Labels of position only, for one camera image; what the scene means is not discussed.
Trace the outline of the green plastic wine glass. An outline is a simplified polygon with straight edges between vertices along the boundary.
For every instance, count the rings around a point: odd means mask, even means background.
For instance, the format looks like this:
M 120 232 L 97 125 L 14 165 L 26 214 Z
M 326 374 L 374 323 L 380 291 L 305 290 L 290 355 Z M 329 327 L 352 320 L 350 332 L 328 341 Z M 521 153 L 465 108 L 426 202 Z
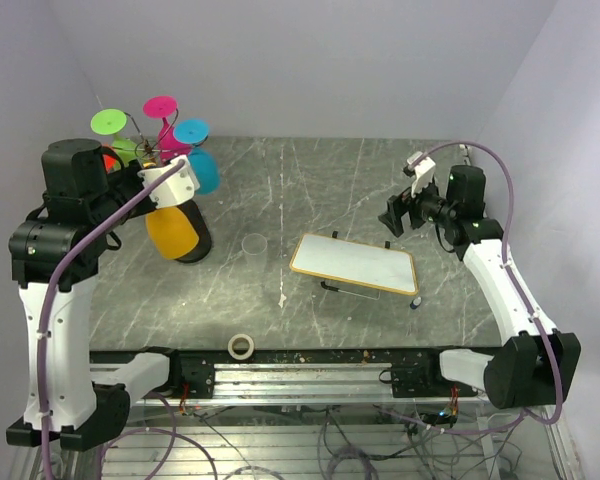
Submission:
M 124 111 L 108 108 L 100 110 L 90 121 L 91 130 L 95 134 L 112 137 L 111 148 L 125 166 L 137 158 L 138 152 L 137 144 L 122 134 L 129 120 L 130 116 Z

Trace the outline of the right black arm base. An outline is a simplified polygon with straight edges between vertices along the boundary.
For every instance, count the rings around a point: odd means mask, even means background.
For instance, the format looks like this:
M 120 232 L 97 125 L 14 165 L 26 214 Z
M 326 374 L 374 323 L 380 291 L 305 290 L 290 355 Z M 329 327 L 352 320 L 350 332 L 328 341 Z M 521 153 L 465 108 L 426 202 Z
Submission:
M 381 350 L 376 358 L 388 363 L 379 374 L 394 398 L 451 397 L 452 388 L 461 398 L 476 397 L 470 386 L 445 379 L 441 373 L 439 348 L 398 348 Z

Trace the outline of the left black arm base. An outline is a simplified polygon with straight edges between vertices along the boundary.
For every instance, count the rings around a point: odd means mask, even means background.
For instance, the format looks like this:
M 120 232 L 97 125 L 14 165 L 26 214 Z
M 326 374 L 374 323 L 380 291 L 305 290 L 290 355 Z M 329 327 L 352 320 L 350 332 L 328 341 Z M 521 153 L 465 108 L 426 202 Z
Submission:
M 194 350 L 147 347 L 132 360 L 134 376 L 151 393 L 169 393 L 209 399 L 215 385 L 215 367 L 209 354 Z

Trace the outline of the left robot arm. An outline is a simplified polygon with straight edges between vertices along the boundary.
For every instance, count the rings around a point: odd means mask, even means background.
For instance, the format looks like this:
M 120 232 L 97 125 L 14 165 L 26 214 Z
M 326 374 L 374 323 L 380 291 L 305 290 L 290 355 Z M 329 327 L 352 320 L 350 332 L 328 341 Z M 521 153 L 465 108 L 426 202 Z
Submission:
M 110 372 L 90 363 L 89 316 L 99 258 L 118 250 L 115 229 L 153 213 L 151 199 L 183 171 L 183 159 L 145 170 L 132 161 L 109 173 L 111 148 L 93 139 L 54 142 L 41 156 L 43 203 L 9 239 L 12 278 L 27 324 L 29 387 L 23 415 L 6 430 L 11 446 L 84 452 L 123 430 L 130 408 L 156 392 L 172 397 L 183 387 L 178 355 L 149 348 Z

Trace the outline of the orange plastic wine glass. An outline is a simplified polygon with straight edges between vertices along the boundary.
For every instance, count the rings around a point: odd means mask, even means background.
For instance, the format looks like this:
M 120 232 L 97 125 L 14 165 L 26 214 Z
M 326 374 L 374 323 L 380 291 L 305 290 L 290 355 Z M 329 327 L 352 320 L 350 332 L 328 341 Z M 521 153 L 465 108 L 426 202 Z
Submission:
M 199 243 L 199 235 L 178 206 L 157 209 L 145 217 L 147 233 L 157 251 L 167 260 L 187 255 Z

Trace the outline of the pink plastic wine glass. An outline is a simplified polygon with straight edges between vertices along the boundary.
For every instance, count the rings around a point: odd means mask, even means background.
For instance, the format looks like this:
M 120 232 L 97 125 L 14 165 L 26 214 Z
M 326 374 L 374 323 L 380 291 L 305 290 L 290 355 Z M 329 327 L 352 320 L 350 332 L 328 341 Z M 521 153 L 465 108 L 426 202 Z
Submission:
M 190 153 L 191 146 L 179 142 L 174 136 L 174 122 L 179 115 L 178 103 L 174 97 L 161 95 L 148 99 L 143 105 L 143 113 L 149 118 L 162 120 L 156 142 L 161 160 Z

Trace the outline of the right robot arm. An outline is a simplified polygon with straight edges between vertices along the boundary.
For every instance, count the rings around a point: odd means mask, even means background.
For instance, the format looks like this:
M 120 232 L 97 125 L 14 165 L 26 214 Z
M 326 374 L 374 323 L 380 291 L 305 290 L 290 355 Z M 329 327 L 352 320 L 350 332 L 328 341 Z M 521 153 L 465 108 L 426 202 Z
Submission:
M 453 166 L 444 196 L 435 183 L 431 158 L 404 172 L 412 184 L 388 199 L 380 222 L 396 237 L 407 227 L 426 223 L 443 230 L 452 253 L 481 288 L 501 339 L 490 354 L 466 348 L 441 351 L 437 362 L 422 369 L 422 387 L 439 396 L 459 382 L 485 393 L 499 409 L 561 404 L 581 344 L 575 334 L 559 330 L 519 278 L 503 228 L 485 215 L 483 170 Z

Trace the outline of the blue plastic wine glass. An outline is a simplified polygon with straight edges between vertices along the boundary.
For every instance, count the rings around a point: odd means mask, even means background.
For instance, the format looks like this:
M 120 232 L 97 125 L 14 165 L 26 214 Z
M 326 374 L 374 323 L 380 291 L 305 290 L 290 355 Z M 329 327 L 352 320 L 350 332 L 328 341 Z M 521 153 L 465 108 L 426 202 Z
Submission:
M 199 182 L 199 188 L 196 190 L 198 195 L 211 194 L 220 185 L 217 163 L 214 157 L 202 148 L 209 134 L 209 125 L 198 118 L 184 120 L 174 129 L 175 139 L 192 147 L 188 159 Z

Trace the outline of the clear plastic cup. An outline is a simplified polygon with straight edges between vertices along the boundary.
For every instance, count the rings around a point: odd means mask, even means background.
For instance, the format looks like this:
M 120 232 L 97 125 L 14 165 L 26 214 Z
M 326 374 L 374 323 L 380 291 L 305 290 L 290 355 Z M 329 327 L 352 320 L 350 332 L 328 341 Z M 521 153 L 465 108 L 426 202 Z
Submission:
M 263 272 L 267 264 L 266 237 L 259 233 L 247 234 L 241 242 L 241 248 L 249 268 L 254 272 Z

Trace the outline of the red plastic wine glass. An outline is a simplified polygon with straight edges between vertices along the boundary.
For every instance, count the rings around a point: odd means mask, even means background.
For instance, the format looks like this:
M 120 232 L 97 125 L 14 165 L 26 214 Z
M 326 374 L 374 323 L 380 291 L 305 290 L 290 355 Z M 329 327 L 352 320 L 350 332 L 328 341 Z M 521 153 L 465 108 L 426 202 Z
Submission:
M 120 169 L 119 161 L 115 157 L 108 154 L 104 154 L 103 159 L 107 173 L 112 173 Z

